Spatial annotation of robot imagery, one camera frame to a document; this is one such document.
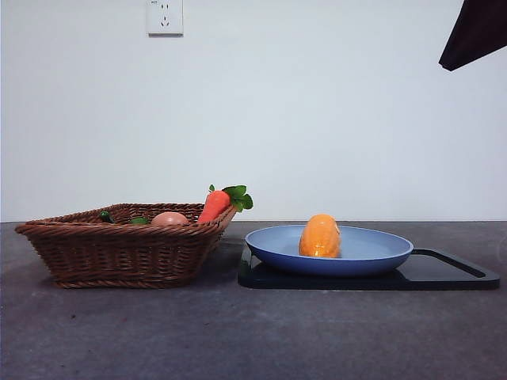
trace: brown egg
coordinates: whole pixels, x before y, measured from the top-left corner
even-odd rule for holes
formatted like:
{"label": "brown egg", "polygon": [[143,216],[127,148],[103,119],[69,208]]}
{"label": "brown egg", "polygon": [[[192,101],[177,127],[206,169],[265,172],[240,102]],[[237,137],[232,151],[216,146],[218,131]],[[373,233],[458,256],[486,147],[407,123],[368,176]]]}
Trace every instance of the brown egg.
{"label": "brown egg", "polygon": [[162,212],[153,218],[151,225],[153,226],[172,226],[174,224],[185,224],[189,220],[179,212]]}

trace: plate rim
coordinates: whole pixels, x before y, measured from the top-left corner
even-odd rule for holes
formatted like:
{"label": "plate rim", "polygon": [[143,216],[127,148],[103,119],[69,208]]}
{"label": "plate rim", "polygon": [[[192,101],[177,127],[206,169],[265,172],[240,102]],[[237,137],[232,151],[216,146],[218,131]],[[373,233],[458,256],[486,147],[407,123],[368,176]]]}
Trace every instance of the plate rim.
{"label": "plate rim", "polygon": [[378,233],[378,234],[386,234],[386,235],[391,235],[392,237],[395,237],[397,239],[401,239],[405,242],[407,242],[409,244],[409,248],[404,251],[403,253],[399,253],[397,255],[393,255],[393,256],[388,256],[388,257],[378,257],[378,258],[369,258],[369,259],[345,259],[345,258],[342,258],[342,257],[315,257],[315,256],[301,256],[301,255],[289,255],[287,253],[280,253],[280,252],[272,252],[272,251],[266,251],[265,249],[263,248],[260,248],[254,244],[251,244],[249,241],[248,241],[248,238],[250,237],[250,235],[254,234],[254,233],[257,233],[259,231],[263,231],[263,230],[272,230],[272,229],[275,229],[275,228],[287,228],[287,227],[294,227],[294,226],[298,226],[298,227],[305,227],[305,224],[287,224],[287,225],[283,225],[283,226],[270,226],[270,227],[265,227],[265,228],[260,228],[258,230],[254,230],[254,231],[251,231],[249,232],[246,236],[245,236],[245,242],[246,244],[249,246],[249,247],[254,247],[255,249],[259,249],[265,253],[268,253],[268,254],[275,254],[275,255],[279,255],[279,256],[283,256],[283,257],[293,257],[293,258],[296,258],[297,260],[306,260],[306,259],[310,259],[310,260],[326,260],[326,261],[329,261],[329,260],[332,260],[332,261],[337,261],[337,262],[358,262],[358,261],[379,261],[379,260],[392,260],[394,258],[397,258],[397,257],[403,257],[405,255],[410,255],[410,253],[414,250],[414,244],[412,243],[412,241],[402,237],[402,236],[399,236],[399,235],[396,235],[396,234],[392,234],[390,232],[384,232],[384,231],[380,231],[380,230],[373,230],[371,228],[364,228],[364,227],[355,227],[355,226],[340,226],[338,224],[338,228],[346,228],[346,229],[354,229],[354,230],[366,230],[366,231],[372,231],[374,233]]}

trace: papaya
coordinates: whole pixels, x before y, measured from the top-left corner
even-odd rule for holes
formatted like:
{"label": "papaya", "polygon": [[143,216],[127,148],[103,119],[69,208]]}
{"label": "papaya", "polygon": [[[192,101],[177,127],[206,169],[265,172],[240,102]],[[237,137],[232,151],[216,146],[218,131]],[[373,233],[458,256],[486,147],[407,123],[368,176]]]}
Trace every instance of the papaya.
{"label": "papaya", "polygon": [[299,239],[299,255],[310,257],[339,257],[340,230],[331,215],[318,214],[310,218]]}

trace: black fabric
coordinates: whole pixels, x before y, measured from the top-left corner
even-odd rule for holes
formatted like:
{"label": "black fabric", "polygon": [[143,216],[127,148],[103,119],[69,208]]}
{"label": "black fabric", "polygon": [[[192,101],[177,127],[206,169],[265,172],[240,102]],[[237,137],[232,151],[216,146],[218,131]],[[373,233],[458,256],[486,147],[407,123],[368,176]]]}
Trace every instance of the black fabric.
{"label": "black fabric", "polygon": [[507,46],[507,0],[465,0],[439,64],[454,70]]}

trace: white wall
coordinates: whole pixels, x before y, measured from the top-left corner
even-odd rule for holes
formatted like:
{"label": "white wall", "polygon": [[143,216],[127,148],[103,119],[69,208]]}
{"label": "white wall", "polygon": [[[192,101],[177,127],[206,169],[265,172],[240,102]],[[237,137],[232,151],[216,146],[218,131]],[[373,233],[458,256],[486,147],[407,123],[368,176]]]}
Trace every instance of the white wall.
{"label": "white wall", "polygon": [[507,219],[507,48],[438,64],[461,0],[2,1],[2,221],[247,184],[235,220]]}

